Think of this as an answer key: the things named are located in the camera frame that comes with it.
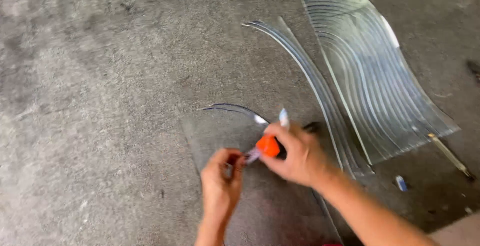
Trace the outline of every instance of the right hand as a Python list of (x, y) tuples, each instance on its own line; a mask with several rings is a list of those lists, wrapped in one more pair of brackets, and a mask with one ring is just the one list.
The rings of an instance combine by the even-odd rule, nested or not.
[(296, 123), (290, 124), (290, 130), (282, 127), (280, 122), (270, 124), (265, 134), (274, 135), (286, 149), (285, 160), (260, 157), (270, 170), (282, 178), (314, 187), (316, 183), (327, 182), (340, 172), (328, 162), (316, 137), (303, 131)]

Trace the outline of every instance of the concrete floor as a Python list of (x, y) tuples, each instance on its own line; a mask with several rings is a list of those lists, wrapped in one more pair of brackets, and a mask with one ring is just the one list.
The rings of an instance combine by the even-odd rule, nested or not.
[[(480, 87), (465, 67), (466, 59), (480, 60), (479, 0), (370, 1), (426, 93), (462, 128), (445, 140), (480, 177)], [(237, 103), (273, 120), (283, 104), (302, 122), (322, 119), (291, 57), (266, 35), (240, 27), (282, 15), (329, 79), (300, 0), (0, 3), (2, 245), (192, 244), (201, 217), (192, 156), (225, 144), (198, 149), (200, 137), (212, 140), (228, 121), (199, 129), (199, 108)], [(480, 207), (479, 183), (467, 182), (432, 145), (375, 169), (360, 181), (366, 190), (425, 231)], [(257, 170), (265, 176), (256, 180), (251, 170), (243, 197), (253, 201), (241, 206), (261, 215), (265, 200), (277, 198), (264, 189), (275, 185), (268, 192), (275, 194), (291, 185)], [(408, 192), (393, 184), (396, 175)], [(312, 205), (305, 189), (292, 192)], [(284, 220), (292, 219), (295, 203), (275, 204), (280, 210), (267, 215), (289, 204)], [(237, 213), (227, 242), (291, 243), (310, 222), (321, 235), (309, 229), (297, 243), (335, 240), (321, 212), (310, 214), (252, 235), (248, 215)]]

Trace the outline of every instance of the glass piece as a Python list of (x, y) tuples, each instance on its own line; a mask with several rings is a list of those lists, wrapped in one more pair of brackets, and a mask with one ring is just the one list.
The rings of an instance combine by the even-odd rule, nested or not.
[(270, 23), (271, 24), (254, 21), (246, 22), (243, 25), (256, 28), (276, 40), (290, 53), (305, 73), (323, 111), (323, 116), (328, 126), (340, 168), (349, 173), (353, 178), (373, 173), (370, 166), (362, 158), (356, 146), (353, 144), (345, 120), (343, 120), (340, 110), (334, 101), (332, 92), (320, 71), (282, 18), (279, 17), (276, 21)]
[(370, 164), (459, 127), (426, 96), (393, 30), (368, 0), (303, 0)]

